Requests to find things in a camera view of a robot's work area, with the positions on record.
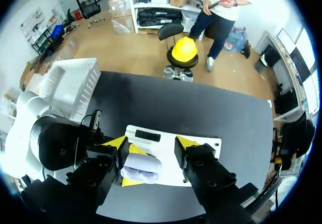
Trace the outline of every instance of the sneaker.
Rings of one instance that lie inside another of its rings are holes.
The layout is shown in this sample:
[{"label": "sneaker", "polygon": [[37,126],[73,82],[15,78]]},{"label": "sneaker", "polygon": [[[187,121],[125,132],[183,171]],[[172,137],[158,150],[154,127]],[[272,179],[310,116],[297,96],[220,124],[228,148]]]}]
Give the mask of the sneaker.
[{"label": "sneaker", "polygon": [[206,70],[211,72],[213,70],[213,65],[215,64],[215,60],[212,57],[207,57],[206,61]]}]

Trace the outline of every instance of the person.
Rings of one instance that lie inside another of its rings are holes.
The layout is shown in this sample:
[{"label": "person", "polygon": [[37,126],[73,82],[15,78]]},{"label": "person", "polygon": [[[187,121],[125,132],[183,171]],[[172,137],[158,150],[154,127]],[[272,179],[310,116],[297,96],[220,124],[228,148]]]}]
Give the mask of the person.
[{"label": "person", "polygon": [[198,15],[194,26],[190,30],[189,37],[196,40],[199,38],[203,30],[205,30],[211,23],[215,22],[216,29],[214,35],[214,42],[209,50],[206,60],[206,70],[212,71],[214,68],[215,59],[220,53],[225,40],[238,18],[240,6],[249,5],[248,0],[229,0],[227,2],[219,3],[212,9],[208,7],[220,0],[203,0],[203,10]]}]

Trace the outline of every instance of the jeans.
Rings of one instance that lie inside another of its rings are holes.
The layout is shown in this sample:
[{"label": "jeans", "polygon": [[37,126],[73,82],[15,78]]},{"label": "jeans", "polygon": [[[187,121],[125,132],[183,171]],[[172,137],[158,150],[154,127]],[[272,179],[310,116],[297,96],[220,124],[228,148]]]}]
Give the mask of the jeans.
[{"label": "jeans", "polygon": [[215,59],[221,52],[225,40],[228,38],[235,21],[224,19],[214,13],[211,15],[206,15],[203,11],[201,11],[194,26],[190,30],[189,37],[196,40],[199,38],[201,32],[205,30],[212,22],[215,22],[216,24],[215,37],[207,57],[212,57]]}]

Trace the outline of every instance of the hard hat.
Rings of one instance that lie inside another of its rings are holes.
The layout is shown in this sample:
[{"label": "hard hat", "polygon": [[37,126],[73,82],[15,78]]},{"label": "hard hat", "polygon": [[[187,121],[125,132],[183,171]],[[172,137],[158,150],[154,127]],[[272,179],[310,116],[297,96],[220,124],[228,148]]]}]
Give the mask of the hard hat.
[{"label": "hard hat", "polygon": [[183,37],[177,41],[172,50],[174,59],[180,62],[188,62],[197,54],[197,46],[195,41],[189,37]]}]

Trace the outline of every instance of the white basket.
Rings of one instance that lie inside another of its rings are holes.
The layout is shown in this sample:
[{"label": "white basket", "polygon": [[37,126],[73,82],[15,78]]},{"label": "white basket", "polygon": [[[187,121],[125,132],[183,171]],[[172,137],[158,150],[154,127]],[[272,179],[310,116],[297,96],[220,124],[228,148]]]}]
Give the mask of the white basket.
[{"label": "white basket", "polygon": [[39,96],[64,117],[80,122],[100,75],[96,58],[56,61],[40,88]]},{"label": "white basket", "polygon": [[198,13],[182,11],[182,25],[185,31],[189,31],[195,24]]}]

